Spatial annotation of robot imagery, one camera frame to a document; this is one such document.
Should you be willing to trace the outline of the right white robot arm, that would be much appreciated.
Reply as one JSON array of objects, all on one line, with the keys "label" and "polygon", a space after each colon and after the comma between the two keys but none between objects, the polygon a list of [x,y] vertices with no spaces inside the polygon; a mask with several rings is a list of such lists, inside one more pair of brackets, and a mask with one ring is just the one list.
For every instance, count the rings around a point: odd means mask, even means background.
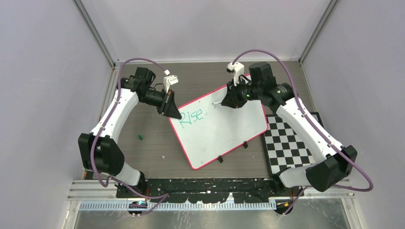
[{"label": "right white robot arm", "polygon": [[312,186],[324,192],[351,173],[352,165],[347,159],[356,160],[356,149],[343,146],[329,136],[302,101],[295,98],[292,87],[276,82],[270,64],[250,65],[250,78],[244,76],[241,63],[229,63],[226,70],[234,76],[226,85],[221,105],[237,109],[247,101],[260,101],[293,129],[314,158],[315,162],[308,166],[286,168],[276,173],[272,187],[277,195],[284,196],[295,186]]}]

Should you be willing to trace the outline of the pink-framed whiteboard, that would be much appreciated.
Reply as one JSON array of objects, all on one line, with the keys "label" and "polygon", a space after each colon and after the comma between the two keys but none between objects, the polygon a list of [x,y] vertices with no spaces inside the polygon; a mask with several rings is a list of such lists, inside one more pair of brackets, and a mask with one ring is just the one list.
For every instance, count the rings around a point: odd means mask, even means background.
[{"label": "pink-framed whiteboard", "polygon": [[179,107],[181,120],[169,118],[185,157],[193,170],[217,160],[267,130],[264,106],[248,101],[233,109],[212,105],[224,99],[223,85]]}]

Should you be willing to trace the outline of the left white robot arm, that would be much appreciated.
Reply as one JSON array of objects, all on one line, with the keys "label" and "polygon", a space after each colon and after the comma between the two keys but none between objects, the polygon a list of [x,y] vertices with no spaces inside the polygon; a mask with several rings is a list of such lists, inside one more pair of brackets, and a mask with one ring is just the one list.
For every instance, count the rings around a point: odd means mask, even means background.
[{"label": "left white robot arm", "polygon": [[156,107],[162,116],[181,119],[174,101],[175,92],[170,89],[178,82],[178,77],[167,70],[165,74],[161,91],[151,87],[156,75],[148,68],[138,67],[134,75],[121,78],[113,101],[99,123],[90,133],[82,133],[78,138],[84,168],[124,182],[136,198],[146,193],[145,176],[125,162],[117,141],[126,119],[138,103]]}]

